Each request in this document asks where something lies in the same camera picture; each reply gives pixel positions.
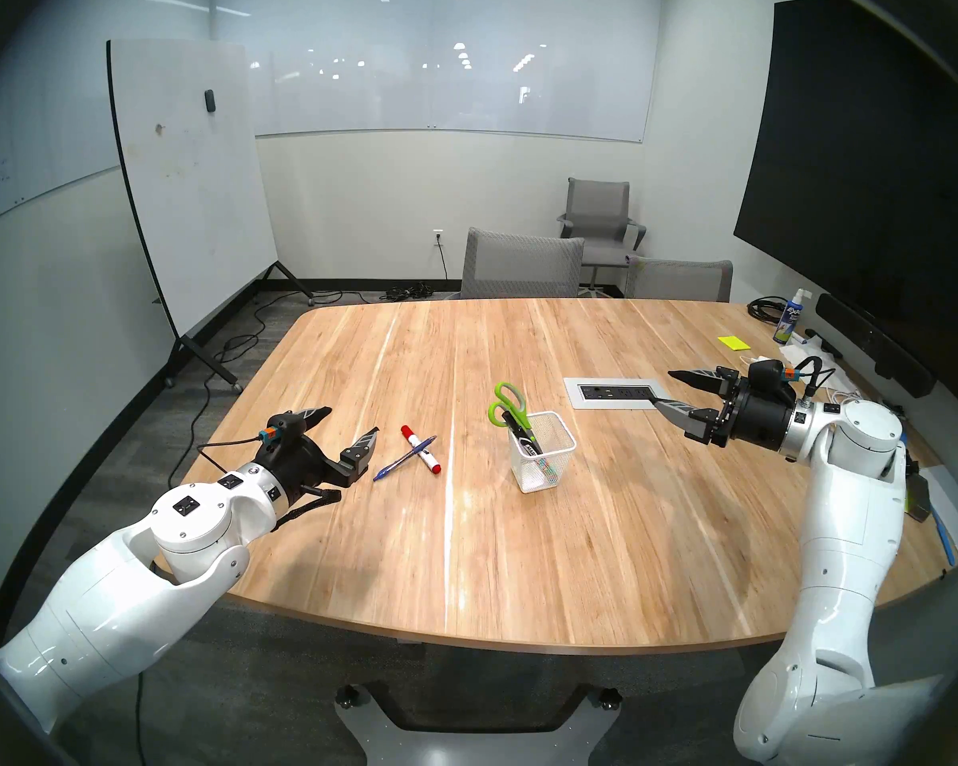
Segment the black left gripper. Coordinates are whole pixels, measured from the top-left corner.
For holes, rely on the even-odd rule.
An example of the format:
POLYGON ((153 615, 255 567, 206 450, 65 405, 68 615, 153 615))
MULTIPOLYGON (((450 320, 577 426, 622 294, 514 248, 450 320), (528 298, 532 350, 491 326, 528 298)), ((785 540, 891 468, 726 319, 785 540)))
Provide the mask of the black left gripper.
MULTIPOLYGON (((332 414, 331 407, 313 407, 299 412, 284 414, 284 430, 296 434, 315 428, 332 414)), ((353 485, 369 469, 369 463, 375 452, 378 427, 362 434, 353 445, 343 449, 339 456, 339 485, 353 485)), ((335 489, 321 489, 324 482, 330 483, 328 471, 330 465, 325 456, 307 437, 296 437, 288 441, 279 439, 259 448, 259 465, 277 480, 289 505, 288 512, 277 515, 276 525, 284 525, 307 512, 336 505, 342 498, 342 492, 335 489)))

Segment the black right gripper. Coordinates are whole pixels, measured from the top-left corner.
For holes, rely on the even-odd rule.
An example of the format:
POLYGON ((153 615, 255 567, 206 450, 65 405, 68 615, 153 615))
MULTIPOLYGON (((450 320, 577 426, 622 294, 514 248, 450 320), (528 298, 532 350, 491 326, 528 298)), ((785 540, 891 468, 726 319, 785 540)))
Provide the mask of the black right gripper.
POLYGON ((653 399, 655 411, 678 427, 686 438, 718 447, 740 440, 771 452, 782 448, 797 404, 790 383, 780 382, 763 389, 750 381, 738 381, 738 371, 725 367, 672 370, 668 375, 694 389, 727 394, 722 412, 673 399, 653 399))

